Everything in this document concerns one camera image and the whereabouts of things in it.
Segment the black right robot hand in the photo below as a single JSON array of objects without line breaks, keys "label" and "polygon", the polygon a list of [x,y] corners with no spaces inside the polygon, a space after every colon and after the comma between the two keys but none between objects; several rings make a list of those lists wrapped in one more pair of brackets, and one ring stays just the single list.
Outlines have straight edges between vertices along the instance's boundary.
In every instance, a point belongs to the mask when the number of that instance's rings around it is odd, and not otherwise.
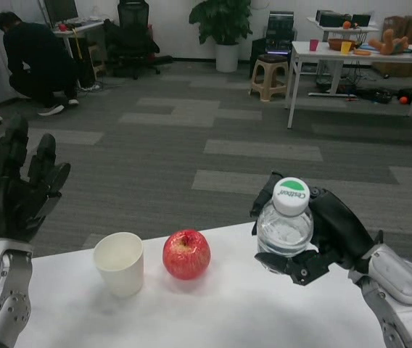
[{"label": "black right robot hand", "polygon": [[250,209],[255,259],[306,286],[333,263],[355,267],[374,245],[355,214],[332,192],[273,172]]}]

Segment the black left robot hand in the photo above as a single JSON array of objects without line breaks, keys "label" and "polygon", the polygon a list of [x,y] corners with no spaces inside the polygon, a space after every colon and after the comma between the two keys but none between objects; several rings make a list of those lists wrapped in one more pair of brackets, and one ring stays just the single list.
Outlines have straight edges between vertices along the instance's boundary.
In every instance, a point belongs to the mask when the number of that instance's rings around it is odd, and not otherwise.
[{"label": "black left robot hand", "polygon": [[28,153],[28,121],[13,117],[0,138],[0,238],[30,242],[62,194],[71,165],[57,164],[56,140],[46,133],[30,161],[28,179],[20,170]]}]

